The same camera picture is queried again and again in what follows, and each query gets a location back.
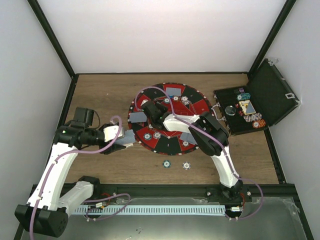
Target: perforated metal strip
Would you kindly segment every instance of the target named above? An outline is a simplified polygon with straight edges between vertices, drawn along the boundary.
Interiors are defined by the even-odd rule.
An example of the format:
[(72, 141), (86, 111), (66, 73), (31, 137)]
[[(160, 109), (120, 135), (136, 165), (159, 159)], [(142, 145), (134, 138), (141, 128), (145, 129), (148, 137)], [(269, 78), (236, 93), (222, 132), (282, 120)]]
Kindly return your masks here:
[[(94, 209), (89, 215), (111, 215), (118, 211), (121, 205), (109, 205), (103, 210)], [(72, 215), (85, 215), (88, 205), (79, 206)], [(224, 205), (129, 205), (119, 215), (202, 215), (224, 216)]]

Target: case lid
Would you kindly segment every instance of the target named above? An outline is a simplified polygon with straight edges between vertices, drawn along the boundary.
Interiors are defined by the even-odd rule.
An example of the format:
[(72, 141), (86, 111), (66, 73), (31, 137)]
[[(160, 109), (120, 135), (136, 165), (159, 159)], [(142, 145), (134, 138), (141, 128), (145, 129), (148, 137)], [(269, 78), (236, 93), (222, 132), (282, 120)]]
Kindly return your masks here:
[(247, 87), (269, 126), (277, 124), (300, 104), (287, 81), (268, 59), (261, 63)]

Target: open case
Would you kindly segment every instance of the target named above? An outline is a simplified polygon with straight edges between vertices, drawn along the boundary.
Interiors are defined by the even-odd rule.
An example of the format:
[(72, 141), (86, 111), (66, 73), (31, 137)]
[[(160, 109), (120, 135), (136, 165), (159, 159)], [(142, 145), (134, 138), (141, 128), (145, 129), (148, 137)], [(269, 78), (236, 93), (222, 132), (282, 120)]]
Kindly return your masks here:
[[(285, 78), (268, 59), (261, 63), (247, 85), (219, 89), (213, 93), (216, 106), (232, 135), (265, 130), (300, 105)], [(232, 115), (226, 113), (228, 106), (235, 110)]]

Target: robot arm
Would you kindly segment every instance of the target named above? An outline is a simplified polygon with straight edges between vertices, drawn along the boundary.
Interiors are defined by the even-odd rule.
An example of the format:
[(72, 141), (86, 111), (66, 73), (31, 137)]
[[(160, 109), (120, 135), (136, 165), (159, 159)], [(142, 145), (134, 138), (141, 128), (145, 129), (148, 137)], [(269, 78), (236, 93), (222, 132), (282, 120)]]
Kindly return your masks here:
[[(179, 131), (192, 134), (199, 148), (213, 160), (219, 173), (222, 194), (228, 200), (233, 200), (239, 196), (243, 182), (236, 177), (239, 177), (239, 175), (236, 172), (230, 157), (228, 142), (229, 134), (214, 116), (208, 112), (204, 112), (201, 115), (176, 115), (175, 117), (173, 114), (167, 112), (168, 109), (164, 105), (158, 102), (154, 103), (153, 101), (145, 102), (142, 104), (141, 108), (147, 117), (150, 118), (154, 128), (170, 132)], [(177, 118), (203, 130), (222, 143), (226, 156), (228, 156), (230, 161), (230, 165), (225, 154), (222, 152), (223, 150), (215, 141), (193, 129), (188, 124), (181, 122)]]
[[(105, 124), (100, 129), (89, 128), (93, 121), (93, 110), (78, 107), (74, 118), (69, 125), (57, 129), (53, 139), (53, 146), (49, 161), (44, 173), (32, 193), (26, 205), (18, 205), (15, 216), (26, 231), (30, 228), (30, 218), (36, 201), (39, 199), (41, 186), (49, 168), (51, 169), (39, 201), (35, 221), (34, 232), (59, 237), (65, 230), (69, 216), (85, 200), (92, 196), (99, 196), (100, 181), (98, 178), (83, 176), (75, 186), (65, 195), (60, 197), (69, 169), (78, 153), (70, 153), (59, 159), (57, 157), (65, 152), (80, 150), (82, 145), (105, 147), (108, 142), (115, 138), (119, 126)], [(118, 138), (124, 137), (123, 128)], [(116, 150), (125, 149), (130, 145), (122, 146), (114, 144), (111, 148), (103, 151), (103, 154), (110, 154)]]

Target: poker chip case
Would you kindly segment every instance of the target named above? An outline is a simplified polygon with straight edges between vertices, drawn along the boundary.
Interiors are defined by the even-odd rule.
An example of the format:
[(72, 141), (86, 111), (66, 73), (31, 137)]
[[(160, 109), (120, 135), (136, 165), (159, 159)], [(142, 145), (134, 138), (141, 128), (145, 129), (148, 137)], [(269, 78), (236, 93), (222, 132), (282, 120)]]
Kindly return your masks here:
[[(224, 117), (228, 130), (232, 135), (240, 135), (265, 130), (277, 124), (285, 116), (300, 105), (299, 99), (281, 75), (277, 67), (265, 59), (256, 73), (249, 78), (247, 85), (215, 90), (218, 108)], [(265, 126), (254, 128), (253, 122), (247, 122), (237, 108), (235, 115), (225, 112), (227, 106), (239, 106), (238, 95), (250, 94), (250, 102), (256, 113), (262, 114)]]

